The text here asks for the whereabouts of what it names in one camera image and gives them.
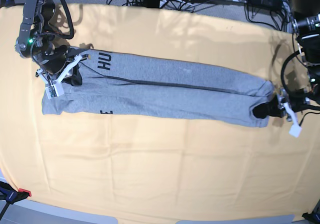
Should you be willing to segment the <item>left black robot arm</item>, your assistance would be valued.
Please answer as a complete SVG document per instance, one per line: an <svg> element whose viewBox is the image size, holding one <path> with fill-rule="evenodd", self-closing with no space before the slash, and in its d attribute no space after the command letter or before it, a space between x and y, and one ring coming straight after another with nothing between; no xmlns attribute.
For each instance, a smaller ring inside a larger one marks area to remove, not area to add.
<svg viewBox="0 0 320 224"><path fill-rule="evenodd" d="M293 53L286 58L280 71L282 89L271 101L262 103L253 109L258 119L266 117L282 118L293 115L285 109L285 105L294 113L307 111L318 115L319 105L311 105L310 100L320 102L320 0L290 0L291 23L293 28L292 44L297 45ZM290 90L285 81L287 65L297 59L307 70L310 91L303 89Z"/></svg>

